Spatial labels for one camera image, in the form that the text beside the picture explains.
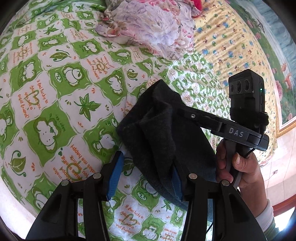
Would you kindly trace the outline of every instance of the forearm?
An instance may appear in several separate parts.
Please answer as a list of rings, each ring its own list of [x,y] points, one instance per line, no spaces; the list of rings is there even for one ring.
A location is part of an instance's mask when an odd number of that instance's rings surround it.
[[[267,206],[263,177],[259,177],[258,181],[241,188],[240,191],[242,199],[245,201],[254,217],[259,216]]]

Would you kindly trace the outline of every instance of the bright window light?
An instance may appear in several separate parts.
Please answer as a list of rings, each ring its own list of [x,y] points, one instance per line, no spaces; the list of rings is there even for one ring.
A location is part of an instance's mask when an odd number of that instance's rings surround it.
[[[291,208],[290,210],[274,217],[276,228],[279,228],[279,231],[282,231],[287,226],[289,219],[294,212],[294,209],[295,208]]]

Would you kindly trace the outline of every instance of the yellow patterned fabric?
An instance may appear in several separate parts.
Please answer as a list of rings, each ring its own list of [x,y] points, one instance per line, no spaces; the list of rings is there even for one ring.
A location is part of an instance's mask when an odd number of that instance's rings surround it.
[[[195,49],[211,63],[221,87],[227,93],[228,78],[233,74],[251,69],[263,77],[265,111],[269,115],[265,133],[270,141],[266,152],[255,153],[260,164],[266,163],[277,148],[273,75],[266,55],[247,24],[224,0],[203,2],[202,13],[195,19],[195,25]]]

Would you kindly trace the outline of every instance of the human hand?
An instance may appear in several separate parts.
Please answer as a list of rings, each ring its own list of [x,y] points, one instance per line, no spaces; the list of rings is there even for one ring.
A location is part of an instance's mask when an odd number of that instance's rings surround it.
[[[248,158],[243,158],[236,153],[232,158],[233,167],[243,172],[239,183],[241,197],[251,210],[252,214],[259,216],[267,206],[264,180],[260,171],[257,158],[251,153]],[[226,148],[224,141],[220,141],[216,149],[216,180],[233,181],[233,176],[226,170]]]

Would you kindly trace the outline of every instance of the painting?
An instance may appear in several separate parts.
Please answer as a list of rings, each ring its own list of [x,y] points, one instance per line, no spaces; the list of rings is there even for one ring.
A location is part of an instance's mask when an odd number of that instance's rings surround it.
[[[296,45],[276,13],[262,0],[226,0],[262,47],[274,76],[276,136],[296,127]]]

